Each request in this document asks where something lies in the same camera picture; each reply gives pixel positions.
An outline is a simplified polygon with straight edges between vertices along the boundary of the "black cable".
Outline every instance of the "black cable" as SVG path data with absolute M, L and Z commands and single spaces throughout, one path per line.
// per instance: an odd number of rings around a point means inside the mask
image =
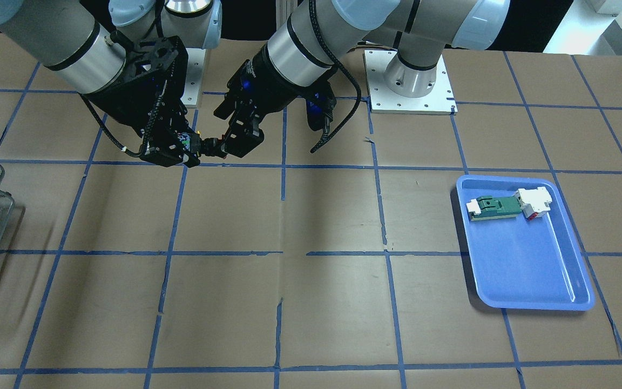
M 318 143 L 316 143 L 316 145 L 311 148 L 311 153 L 314 153 L 318 151 L 318 149 L 323 147 L 325 143 L 333 139 L 333 136 L 335 136 L 336 133 L 338 133 L 338 131 L 340 131 L 340 129 L 343 128 L 343 126 L 347 124 L 347 122 L 356 113 L 356 109 L 359 108 L 359 105 L 361 103 L 361 87 L 359 86 L 359 83 L 358 81 L 356 81 L 355 77 L 350 74 L 350 71 L 348 71 L 347 68 L 335 56 L 335 54 L 333 54 L 331 49 L 329 49 L 328 45 L 326 44 L 326 41 L 323 39 L 323 35 L 321 35 L 321 27 L 318 23 L 318 14 L 316 14 L 316 0 L 309 0 L 309 19 L 311 19 L 311 27 L 313 27 L 314 35 L 316 35 L 316 40 L 318 41 L 319 45 L 321 45 L 321 49 L 323 49 L 323 52 L 328 55 L 330 60 L 333 61 L 333 64 L 335 64 L 335 66 L 340 69 L 345 77 L 347 77 L 347 79 L 352 83 L 356 90 L 356 101 L 354 106 L 352 107 L 352 110 L 350 111 L 350 113 L 347 114 L 347 116 L 345 116 L 345 118 L 340 122 L 335 130 L 333 130 L 333 132 L 329 133 L 328 135 L 325 135 L 324 133 L 324 135 L 321 136 L 321 139 L 318 141 Z
M 155 17 L 153 18 L 153 22 L 148 27 L 148 31 L 146 31 L 139 40 L 146 39 L 156 26 L 158 27 L 158 37 L 163 37 L 163 8 L 165 4 L 166 2 L 163 3 L 162 0 L 155 3 Z
M 79 96 L 81 96 L 81 99 L 83 99 L 83 103 L 86 104 L 88 110 L 93 115 L 93 118 L 96 120 L 97 124 L 102 129 L 102 132 L 105 135 L 107 135 L 107 138 L 109 138 L 109 140 L 111 140 L 112 143 L 114 143 L 114 145 L 119 148 L 119 150 L 122 150 L 129 157 L 138 158 L 141 155 L 144 155 L 145 151 L 148 149 L 148 139 L 150 139 L 153 133 L 153 126 L 155 125 L 155 120 L 157 120 L 157 117 L 158 117 L 158 110 L 160 109 L 160 106 L 163 104 L 165 91 L 167 89 L 167 82 L 170 81 L 170 79 L 174 76 L 173 65 L 170 66 L 170 69 L 168 69 L 168 72 L 170 73 L 168 73 L 167 77 L 165 78 L 165 84 L 163 84 L 163 91 L 160 93 L 160 96 L 158 96 L 158 98 L 155 99 L 155 104 L 153 104 L 153 108 L 151 109 L 150 113 L 148 113 L 148 124 L 146 124 L 145 128 L 143 129 L 143 141 L 141 141 L 141 145 L 140 145 L 138 152 L 132 152 L 131 150 L 126 148 L 126 146 L 124 146 L 121 142 L 119 142 L 116 138 L 114 138 L 114 135 L 112 135 L 111 131 L 109 131 L 109 128 L 107 128 L 104 122 L 102 122 L 102 119 L 99 118 L 99 115 L 97 115 L 97 112 L 94 110 L 93 104 L 91 104 L 91 102 L 88 100 L 88 98 L 86 98 L 86 96 L 83 96 L 81 93 L 78 94 Z
M 163 33 L 163 8 L 166 3 L 167 0 L 164 2 L 163 0 L 158 0 L 158 2 L 155 3 L 155 29 L 158 32 L 158 38 L 165 37 L 165 33 Z
M 116 138 L 114 138 L 114 135 L 112 135 L 111 131 L 109 131 L 109 128 L 107 128 L 107 126 L 104 124 L 102 119 L 99 118 L 99 116 L 97 115 L 97 112 L 94 110 L 93 104 L 91 104 L 91 102 L 86 98 L 86 96 L 83 96 L 81 93 L 79 93 L 78 95 L 81 96 L 81 99 L 83 99 L 83 103 L 86 103 L 88 110 L 91 112 L 91 114 L 93 114 L 93 118 L 96 120 L 97 124 L 102 129 L 102 132 L 105 135 L 107 135 L 107 138 L 109 138 L 109 140 L 111 140 L 112 143 L 114 143 L 114 145 L 117 146 L 120 150 L 122 150 L 127 155 L 129 155 L 129 157 L 134 157 L 134 158 L 139 157 L 140 153 L 132 152 L 131 150 L 126 148 L 121 142 L 119 142 Z

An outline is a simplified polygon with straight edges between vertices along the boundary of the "silver cylinder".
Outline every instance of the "silver cylinder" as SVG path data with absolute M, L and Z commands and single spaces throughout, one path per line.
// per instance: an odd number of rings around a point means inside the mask
M 114 81 L 124 67 L 126 51 L 119 44 L 107 43 L 109 32 L 99 28 L 99 33 L 88 48 L 88 51 L 76 61 L 56 69 L 55 74 L 66 79 L 79 93 L 92 93 Z
M 383 78 L 393 92 L 407 98 L 420 98 L 434 88 L 437 67 L 427 70 L 412 69 L 405 65 L 398 55 L 390 60 Z
M 309 59 L 294 43 L 289 29 L 284 26 L 267 42 L 267 52 L 275 69 L 287 81 L 298 86 L 309 86 L 318 77 L 330 69 L 329 64 L 323 64 Z
M 356 42 L 359 42 L 368 34 L 368 31 L 356 29 L 351 24 L 348 24 L 339 15 L 331 0 L 316 0 L 316 14 L 318 15 L 318 23 L 323 33 L 323 39 L 336 57 L 345 55 L 346 52 L 356 45 Z M 323 63 L 333 63 L 321 48 L 313 32 L 309 18 L 308 0 L 304 0 L 296 8 L 289 20 L 294 34 L 296 34 L 306 51 Z
M 26 0 L 0 31 L 43 65 L 71 57 L 93 32 L 93 15 L 78 0 Z
M 221 15 L 220 2 L 213 0 L 192 0 L 190 2 L 167 2 L 160 14 L 161 24 L 165 37 L 178 35 L 185 47 L 211 49 L 217 46 L 206 42 L 209 29 L 217 29 L 219 39 L 219 29 L 221 28 L 220 17 L 213 19 L 214 12 Z M 157 29 L 153 28 L 150 34 L 146 35 L 151 24 L 155 20 L 155 7 L 151 8 L 145 15 L 135 22 L 117 27 L 126 37 L 136 42 L 139 39 L 157 39 Z
M 403 34 L 396 49 L 403 62 L 419 69 L 435 66 L 444 47 L 443 42 L 424 39 L 413 34 Z

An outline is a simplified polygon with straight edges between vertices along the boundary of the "blue tray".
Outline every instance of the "blue tray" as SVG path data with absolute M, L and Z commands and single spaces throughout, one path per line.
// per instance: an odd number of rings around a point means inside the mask
M 512 196 L 518 188 L 545 186 L 551 211 L 528 221 L 472 222 L 465 204 L 479 196 Z M 594 291 L 563 200 L 555 185 L 542 179 L 464 175 L 457 180 L 474 283 L 484 303 L 496 308 L 587 311 Z

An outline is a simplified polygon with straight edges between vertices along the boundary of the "white plastic block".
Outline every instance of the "white plastic block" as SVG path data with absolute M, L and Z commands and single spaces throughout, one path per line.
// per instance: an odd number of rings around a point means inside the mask
M 467 212 L 474 215 L 482 214 L 482 209 L 479 207 L 477 199 L 472 199 L 467 203 Z
M 515 192 L 514 196 L 518 199 L 527 220 L 542 217 L 551 210 L 550 204 L 553 202 L 553 199 L 551 199 L 548 190 L 543 186 L 536 189 L 520 188 Z

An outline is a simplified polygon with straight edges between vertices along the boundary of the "floor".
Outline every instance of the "floor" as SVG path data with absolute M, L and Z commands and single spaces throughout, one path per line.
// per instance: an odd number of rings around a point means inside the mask
M 212 52 L 191 113 L 205 136 L 222 133 L 210 112 L 259 47 Z M 249 157 L 165 169 L 114 149 L 0 35 L 0 162 L 18 204 L 0 255 L 0 387 L 621 389 L 622 57 L 445 58 L 456 116 L 371 114 L 365 98 L 311 155 L 296 101 Z M 346 63 L 364 79 L 360 52 Z M 477 300 L 450 199 L 466 173 L 558 186 L 592 310 Z

